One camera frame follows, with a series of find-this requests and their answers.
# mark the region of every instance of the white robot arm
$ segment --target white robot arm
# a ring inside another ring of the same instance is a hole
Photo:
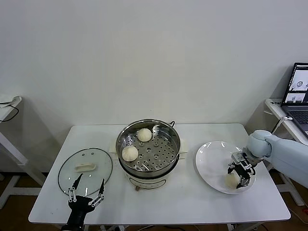
[[[308,188],[308,146],[284,140],[268,131],[256,130],[249,136],[246,148],[232,154],[228,173],[237,172],[241,180],[237,188],[247,186],[254,167],[263,159],[273,167]]]

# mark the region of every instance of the laptop screen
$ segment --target laptop screen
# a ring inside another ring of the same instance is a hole
[[[294,64],[291,79],[282,104],[308,105],[308,64]]]

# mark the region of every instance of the white table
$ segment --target white table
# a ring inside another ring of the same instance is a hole
[[[282,99],[266,99],[265,105],[269,108],[270,111],[265,110],[264,112],[271,115],[275,115],[277,119],[286,116],[287,114],[281,108],[281,102]],[[298,128],[298,126],[292,120],[284,121],[282,122],[282,124],[297,142],[300,142],[304,145],[308,145],[308,138],[304,135],[304,133]],[[296,190],[292,182],[289,180],[289,178],[283,175],[282,173],[280,173],[280,176],[284,184],[277,185],[279,192],[281,193],[289,192],[298,206],[305,205],[305,203],[301,199],[301,196],[299,195],[298,191]]]
[[[58,187],[58,172],[64,161],[85,148],[108,151],[124,125],[73,126],[51,168],[29,215],[34,223],[65,224],[70,208]],[[246,146],[248,135],[241,124],[176,124],[189,152],[158,189],[139,192],[125,178],[118,161],[105,186],[105,200],[87,214],[85,224],[214,224],[286,220],[290,213],[263,163],[256,167],[251,190],[239,195],[220,193],[207,185],[195,169],[195,154],[208,141],[226,141]]]
[[[281,102],[282,99],[266,99],[265,105],[270,109],[270,112],[265,112],[268,114],[275,115],[278,119],[283,116],[286,116],[286,113],[281,108]],[[308,138],[303,134],[303,132],[292,120],[284,121],[282,124],[297,142],[308,145]]]
[[[12,106],[17,107],[21,102],[22,98],[20,96],[16,97]],[[7,119],[7,116],[12,112],[16,111],[10,106],[0,107],[0,120]],[[28,159],[17,149],[15,146],[0,132],[0,144],[8,151],[9,157],[20,167],[22,168],[31,178],[33,178],[38,184],[43,185],[46,177],[31,163]],[[0,209],[3,208],[7,199],[10,195],[38,195],[40,188],[21,188],[14,187],[18,182],[20,176],[13,176],[9,184],[6,186],[5,190],[0,197]]]

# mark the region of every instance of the white wall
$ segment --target white wall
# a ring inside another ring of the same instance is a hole
[[[287,68],[308,62],[307,9],[306,0],[2,0],[0,91],[23,96],[21,146],[50,163],[76,124],[246,125],[255,113],[254,129]]]

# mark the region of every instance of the glass lid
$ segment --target glass lid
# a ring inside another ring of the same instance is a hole
[[[58,184],[68,195],[74,181],[83,173],[76,195],[89,196],[100,189],[103,179],[109,180],[112,172],[112,160],[109,154],[98,148],[88,148],[73,154],[62,165]]]

